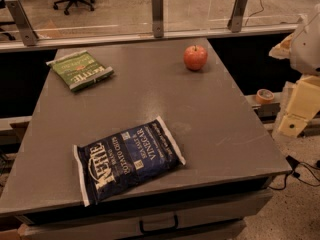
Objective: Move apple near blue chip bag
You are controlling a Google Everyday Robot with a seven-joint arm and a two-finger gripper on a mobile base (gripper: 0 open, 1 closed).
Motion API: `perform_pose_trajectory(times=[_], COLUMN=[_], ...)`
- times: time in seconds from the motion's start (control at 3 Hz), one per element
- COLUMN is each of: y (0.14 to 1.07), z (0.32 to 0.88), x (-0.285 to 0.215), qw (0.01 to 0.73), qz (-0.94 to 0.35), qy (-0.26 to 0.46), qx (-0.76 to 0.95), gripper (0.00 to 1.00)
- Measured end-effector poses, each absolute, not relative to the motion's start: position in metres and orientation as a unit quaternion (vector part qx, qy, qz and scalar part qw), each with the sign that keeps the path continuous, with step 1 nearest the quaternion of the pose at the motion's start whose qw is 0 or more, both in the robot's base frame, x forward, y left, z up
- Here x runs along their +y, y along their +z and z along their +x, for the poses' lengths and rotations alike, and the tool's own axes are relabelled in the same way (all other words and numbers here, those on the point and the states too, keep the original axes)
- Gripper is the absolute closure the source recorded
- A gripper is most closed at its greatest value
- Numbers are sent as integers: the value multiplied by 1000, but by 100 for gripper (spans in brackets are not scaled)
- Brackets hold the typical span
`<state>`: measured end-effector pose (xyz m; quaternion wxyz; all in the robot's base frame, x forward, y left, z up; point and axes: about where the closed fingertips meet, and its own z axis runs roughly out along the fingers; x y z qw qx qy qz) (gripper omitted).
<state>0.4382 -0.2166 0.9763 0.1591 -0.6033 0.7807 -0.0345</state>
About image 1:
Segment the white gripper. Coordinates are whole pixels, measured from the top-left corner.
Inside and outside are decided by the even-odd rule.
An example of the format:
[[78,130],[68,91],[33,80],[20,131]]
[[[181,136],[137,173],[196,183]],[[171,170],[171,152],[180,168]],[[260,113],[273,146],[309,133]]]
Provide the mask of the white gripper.
[[302,19],[293,34],[271,48],[269,56],[290,58],[293,69],[309,74],[293,85],[278,128],[285,136],[297,137],[320,111],[320,4]]

